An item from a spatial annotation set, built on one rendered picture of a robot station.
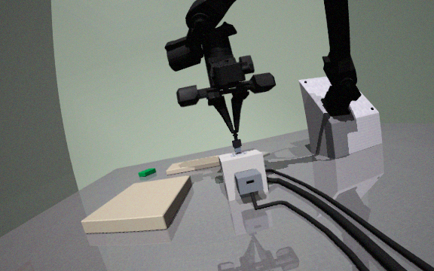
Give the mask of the black usb plug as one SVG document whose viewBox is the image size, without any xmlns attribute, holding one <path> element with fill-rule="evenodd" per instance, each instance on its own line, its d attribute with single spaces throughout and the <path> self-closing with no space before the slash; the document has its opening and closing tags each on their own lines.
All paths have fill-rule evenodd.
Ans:
<svg viewBox="0 0 434 271">
<path fill-rule="evenodd" d="M 238 139 L 237 136 L 238 136 L 238 134 L 237 134 L 236 130 L 234 130 L 234 134 L 233 134 L 234 140 L 232 141 L 232 144 L 233 144 L 235 153 L 242 152 L 241 151 L 241 146 L 242 146 L 241 140 Z"/>
</svg>

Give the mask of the small green block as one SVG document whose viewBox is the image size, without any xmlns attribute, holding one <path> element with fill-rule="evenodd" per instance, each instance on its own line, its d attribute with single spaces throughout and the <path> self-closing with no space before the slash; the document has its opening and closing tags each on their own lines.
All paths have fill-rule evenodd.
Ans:
<svg viewBox="0 0 434 271">
<path fill-rule="evenodd" d="M 153 174 L 153 173 L 156 173 L 155 168 L 147 169 L 145 171 L 143 170 L 142 172 L 139 172 L 139 177 L 145 177 L 145 176 Z"/>
</svg>

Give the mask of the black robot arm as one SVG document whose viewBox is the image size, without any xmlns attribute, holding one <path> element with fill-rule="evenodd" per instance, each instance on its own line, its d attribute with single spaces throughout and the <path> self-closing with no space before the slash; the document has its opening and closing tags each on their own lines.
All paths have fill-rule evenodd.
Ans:
<svg viewBox="0 0 434 271">
<path fill-rule="evenodd" d="M 225 21 L 215 28 L 236 0 L 196 0 L 185 19 L 189 28 L 187 36 L 167 42 L 165 49 L 170 68 L 175 72 L 199 64 L 201 58 L 218 51 L 232 52 L 229 37 L 237 30 Z M 348 0 L 324 0 L 330 52 L 323 56 L 323 69 L 331 85 L 320 101 L 331 117 L 348 115 L 350 102 L 362 95 L 356 86 L 357 76 L 350 55 L 350 27 Z M 201 47 L 202 45 L 202 47 Z M 203 48 L 203 49 L 202 49 Z M 246 80 L 254 73 L 251 56 L 229 59 L 224 65 L 210 61 L 210 78 L 216 85 Z M 213 62 L 213 63 L 212 63 Z"/>
</svg>

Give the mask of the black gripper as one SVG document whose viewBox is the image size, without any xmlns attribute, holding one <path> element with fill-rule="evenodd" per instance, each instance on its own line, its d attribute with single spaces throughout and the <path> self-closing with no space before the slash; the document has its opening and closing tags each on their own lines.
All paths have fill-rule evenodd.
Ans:
<svg viewBox="0 0 434 271">
<path fill-rule="evenodd" d="M 259 75 L 253 75 L 250 78 L 250 81 L 235 81 L 229 84 L 216 85 L 215 87 L 212 87 L 210 78 L 210 61 L 217 60 L 219 65 L 224 65 L 229 59 L 234 59 L 234 55 L 232 52 L 228 51 L 218 51 L 206 56 L 206 71 L 208 74 L 210 87 L 199 90 L 197 89 L 197 85 L 179 88 L 176 97 L 181 108 L 195 105 L 198 103 L 199 99 L 206 98 L 206 100 L 208 100 L 208 105 L 213 105 L 215 107 L 228 126 L 228 129 L 231 131 L 231 133 L 234 133 L 234 128 L 236 132 L 239 132 L 240 112 L 243 105 L 243 100 L 249 95 L 249 91 L 247 90 L 250 90 L 256 94 L 263 93 L 274 88 L 276 83 L 274 76 L 267 72 Z M 231 104 L 234 118 L 234 128 L 225 102 L 225 97 L 222 96 L 229 93 L 232 93 L 233 95 Z"/>
</svg>

